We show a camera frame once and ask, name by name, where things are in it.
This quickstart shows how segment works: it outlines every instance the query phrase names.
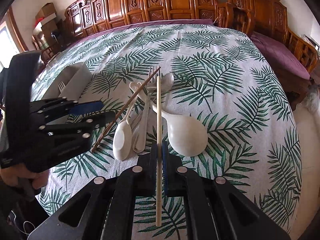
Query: human hand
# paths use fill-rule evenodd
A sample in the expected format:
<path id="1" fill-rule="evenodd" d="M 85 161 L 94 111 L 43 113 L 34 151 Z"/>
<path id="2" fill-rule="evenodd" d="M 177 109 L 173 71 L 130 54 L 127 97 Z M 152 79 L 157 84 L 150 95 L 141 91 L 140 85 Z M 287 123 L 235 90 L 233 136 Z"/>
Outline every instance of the human hand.
<path id="1" fill-rule="evenodd" d="M 48 184 L 49 170 L 41 173 L 29 171 L 23 163 L 0 169 L 0 178 L 11 187 L 18 187 L 18 178 L 32 179 L 32 187 L 39 189 Z"/>

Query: fork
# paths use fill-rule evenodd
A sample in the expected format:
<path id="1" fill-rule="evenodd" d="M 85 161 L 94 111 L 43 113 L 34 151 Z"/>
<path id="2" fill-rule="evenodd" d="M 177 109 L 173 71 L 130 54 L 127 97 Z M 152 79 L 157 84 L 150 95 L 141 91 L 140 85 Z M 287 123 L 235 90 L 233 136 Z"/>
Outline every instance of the fork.
<path id="1" fill-rule="evenodd" d="M 58 84 L 58 88 L 59 88 L 59 91 L 60 93 L 62 93 L 62 91 L 65 89 L 66 85 L 64 84 L 63 81 L 61 81 L 59 84 Z"/>
<path id="2" fill-rule="evenodd" d="M 150 67 L 148 76 L 150 76 L 153 72 L 154 72 L 154 66 L 152 67 L 152 70 Z M 146 85 L 146 88 L 148 89 L 147 100 L 144 104 L 137 136 L 136 136 L 134 143 L 133 143 L 133 146 L 132 146 L 132 149 L 137 153 L 143 152 L 146 147 L 147 121 L 148 121 L 148 112 L 149 112 L 149 106 L 150 106 L 150 98 L 151 98 L 152 92 L 156 90 L 155 77 L 153 77 L 150 80 L 150 82 Z"/>

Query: wooden chopstick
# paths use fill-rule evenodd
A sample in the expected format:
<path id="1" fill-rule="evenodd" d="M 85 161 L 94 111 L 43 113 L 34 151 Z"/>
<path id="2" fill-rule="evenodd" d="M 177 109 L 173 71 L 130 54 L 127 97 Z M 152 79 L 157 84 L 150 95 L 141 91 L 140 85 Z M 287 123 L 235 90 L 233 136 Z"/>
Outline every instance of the wooden chopstick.
<path id="1" fill-rule="evenodd" d="M 156 177 L 156 227 L 161 226 L 162 213 L 162 123 L 161 123 L 161 82 L 157 78 L 157 177 Z"/>
<path id="2" fill-rule="evenodd" d="M 96 143 L 93 145 L 91 148 L 91 152 L 94 152 L 97 148 L 98 145 L 101 143 L 102 139 L 107 135 L 107 133 L 110 131 L 112 126 L 115 124 L 116 120 L 119 118 L 119 116 L 123 113 L 123 111 L 129 106 L 131 101 L 140 93 L 140 91 L 145 87 L 145 85 L 151 80 L 151 78 L 159 71 L 161 67 L 158 67 L 156 71 L 154 71 L 151 76 L 149 76 L 145 82 L 137 89 L 137 91 L 130 97 L 130 99 L 125 103 L 125 105 L 120 109 L 118 114 L 116 115 L 115 119 L 107 126 L 107 128 L 103 131 L 102 135 L 99 136 L 98 140 Z"/>

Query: white ceramic spoon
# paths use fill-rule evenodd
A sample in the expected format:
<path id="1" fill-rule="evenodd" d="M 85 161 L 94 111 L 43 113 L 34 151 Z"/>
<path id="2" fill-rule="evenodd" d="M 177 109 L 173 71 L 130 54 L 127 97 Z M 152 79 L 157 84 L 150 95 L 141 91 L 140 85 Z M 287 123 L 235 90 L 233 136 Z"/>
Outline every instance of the white ceramic spoon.
<path id="1" fill-rule="evenodd" d="M 130 83 L 130 89 L 133 92 L 137 88 L 138 84 L 136 82 Z M 138 96 L 144 102 L 147 99 L 147 95 L 143 91 Z M 153 111 L 157 111 L 154 103 L 150 102 L 150 107 Z M 161 115 L 167 121 L 169 143 L 177 153 L 193 157 L 204 151 L 208 144 L 208 133 L 199 120 L 191 116 L 169 114 L 163 110 Z"/>
<path id="2" fill-rule="evenodd" d="M 119 122 L 116 128 L 115 136 L 113 137 L 112 151 L 114 157 L 118 161 L 125 160 L 130 153 L 132 143 L 132 130 L 129 124 L 129 115 L 132 111 L 132 108 L 134 107 L 134 104 L 137 101 L 137 98 L 138 97 L 136 96 L 128 106 L 127 113 L 125 114 L 124 118 Z"/>

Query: spoon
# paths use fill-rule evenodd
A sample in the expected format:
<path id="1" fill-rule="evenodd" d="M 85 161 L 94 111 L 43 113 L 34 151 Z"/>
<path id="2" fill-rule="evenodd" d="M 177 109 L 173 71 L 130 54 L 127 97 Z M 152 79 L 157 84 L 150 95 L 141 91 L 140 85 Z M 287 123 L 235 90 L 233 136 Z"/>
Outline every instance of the spoon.
<path id="1" fill-rule="evenodd" d="M 130 89 L 135 92 L 138 89 L 138 84 L 131 82 Z M 143 92 L 140 92 L 138 96 L 142 101 L 147 99 Z M 150 102 L 150 106 L 153 111 L 157 111 L 153 102 Z M 169 143 L 177 153 L 193 157 L 205 150 L 208 144 L 208 134 L 199 120 L 191 116 L 169 114 L 164 110 L 161 110 L 161 115 L 167 121 Z"/>
<path id="2" fill-rule="evenodd" d="M 167 73 L 166 75 L 161 78 L 161 92 L 167 92 L 172 88 L 174 82 L 174 76 L 172 73 Z M 151 83 L 148 86 L 148 89 L 156 89 L 156 83 Z M 146 99 L 145 108 L 143 109 L 142 119 L 139 125 L 138 134 L 133 143 L 133 150 L 136 153 L 141 153 L 144 151 L 146 147 L 146 138 L 147 138 L 147 120 L 148 120 L 148 111 L 149 111 L 149 103 L 150 103 L 150 96 Z"/>
<path id="3" fill-rule="evenodd" d="M 126 159 L 130 153 L 131 142 L 132 142 L 132 130 L 129 124 L 129 115 L 137 101 L 138 96 L 136 96 L 128 106 L 127 113 L 124 118 L 118 123 L 116 128 L 115 136 L 113 137 L 112 151 L 114 157 L 118 161 L 123 161 Z"/>

